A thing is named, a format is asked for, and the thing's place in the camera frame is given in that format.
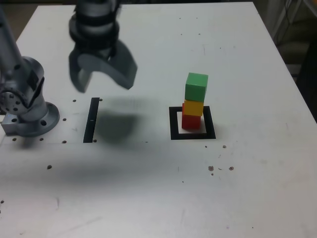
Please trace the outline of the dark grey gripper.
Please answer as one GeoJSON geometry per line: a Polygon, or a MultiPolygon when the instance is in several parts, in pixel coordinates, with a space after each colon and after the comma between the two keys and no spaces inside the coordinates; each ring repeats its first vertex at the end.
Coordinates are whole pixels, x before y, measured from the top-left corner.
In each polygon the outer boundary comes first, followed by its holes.
{"type": "Polygon", "coordinates": [[[134,85],[138,67],[129,49],[120,40],[105,49],[90,49],[76,43],[68,59],[70,79],[81,93],[86,92],[92,72],[108,75],[127,90],[134,85]]]}

